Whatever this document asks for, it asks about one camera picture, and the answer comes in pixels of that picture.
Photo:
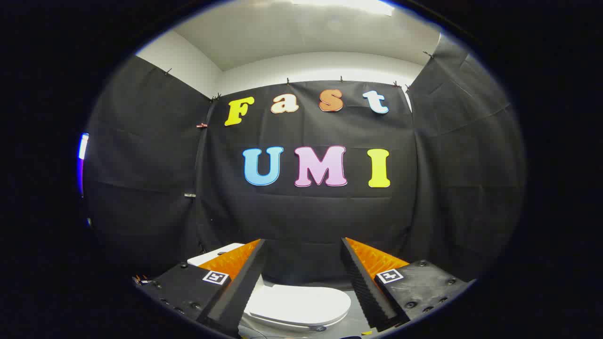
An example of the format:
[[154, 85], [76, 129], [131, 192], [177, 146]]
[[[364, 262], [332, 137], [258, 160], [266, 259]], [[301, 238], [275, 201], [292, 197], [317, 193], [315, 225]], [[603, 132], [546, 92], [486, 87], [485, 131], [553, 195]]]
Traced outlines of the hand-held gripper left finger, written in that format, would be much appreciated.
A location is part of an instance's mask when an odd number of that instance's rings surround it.
[[135, 276], [134, 287], [172, 317], [199, 330], [239, 338], [239, 324], [267, 256], [255, 240], [203, 264], [179, 263], [157, 277]]

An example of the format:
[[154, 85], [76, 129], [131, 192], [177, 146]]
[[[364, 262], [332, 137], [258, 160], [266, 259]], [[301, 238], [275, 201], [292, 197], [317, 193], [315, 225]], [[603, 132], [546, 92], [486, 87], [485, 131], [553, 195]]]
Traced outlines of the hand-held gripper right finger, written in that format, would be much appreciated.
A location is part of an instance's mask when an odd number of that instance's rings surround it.
[[428, 260], [409, 263], [347, 237], [341, 261], [368, 324], [379, 332], [435, 313], [473, 284]]

